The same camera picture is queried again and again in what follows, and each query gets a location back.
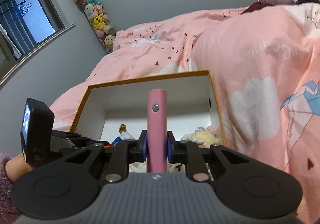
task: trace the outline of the box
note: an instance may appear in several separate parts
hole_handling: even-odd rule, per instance
[[[138,139],[147,129],[148,92],[167,92],[168,131],[176,140],[209,125],[224,131],[210,72],[194,71],[90,85],[76,112],[71,132],[94,140],[112,142],[119,126]]]

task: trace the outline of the curtain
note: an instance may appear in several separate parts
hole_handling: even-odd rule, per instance
[[[16,13],[12,8],[17,5],[17,2],[19,4],[23,2],[23,0],[11,0],[0,5],[0,13],[9,10],[0,15],[0,24],[2,25],[3,29],[7,31],[8,36],[19,50],[20,54],[23,55],[32,49],[37,42],[33,38],[23,18],[17,21],[13,20],[13,17],[15,17]]]

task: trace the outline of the sleeve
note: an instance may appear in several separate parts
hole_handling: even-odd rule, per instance
[[[10,199],[11,182],[5,172],[5,164],[11,157],[0,153],[0,223],[12,223],[18,217],[18,211]]]

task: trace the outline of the pink cylinder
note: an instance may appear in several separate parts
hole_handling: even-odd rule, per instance
[[[153,89],[148,93],[147,172],[167,172],[167,93]]]

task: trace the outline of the pink bedding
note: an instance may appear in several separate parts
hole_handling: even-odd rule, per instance
[[[298,217],[320,217],[320,5],[199,11],[117,33],[82,84],[51,109],[69,130],[88,85],[208,69],[223,111],[226,145],[295,176]]]

